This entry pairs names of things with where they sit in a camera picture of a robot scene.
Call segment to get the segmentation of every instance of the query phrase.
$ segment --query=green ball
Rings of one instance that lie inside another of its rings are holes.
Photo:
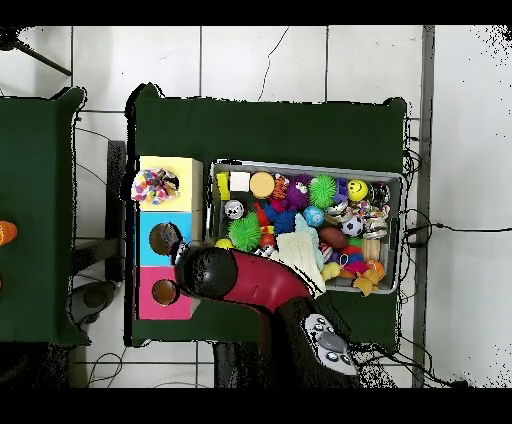
[[[333,205],[336,181],[329,175],[318,175],[309,183],[309,202],[320,209]]]

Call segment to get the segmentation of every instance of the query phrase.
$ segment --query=soccer ball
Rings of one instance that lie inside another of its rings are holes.
[[[341,224],[341,231],[348,236],[360,236],[363,232],[363,218],[354,215],[348,221]]]

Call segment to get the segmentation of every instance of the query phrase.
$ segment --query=brown ball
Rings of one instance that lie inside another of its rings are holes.
[[[334,249],[343,249],[348,246],[347,236],[334,227],[322,228],[318,231],[320,239]]]

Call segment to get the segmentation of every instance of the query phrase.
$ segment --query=blue ball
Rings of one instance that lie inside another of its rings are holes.
[[[319,227],[324,222],[324,211],[316,206],[308,206],[303,215],[310,227]]]

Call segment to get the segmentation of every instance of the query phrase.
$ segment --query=yellow box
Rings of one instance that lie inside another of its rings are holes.
[[[203,208],[203,164],[192,158],[141,156],[140,169],[163,168],[180,180],[180,195],[159,205],[141,202],[141,211],[193,212]]]

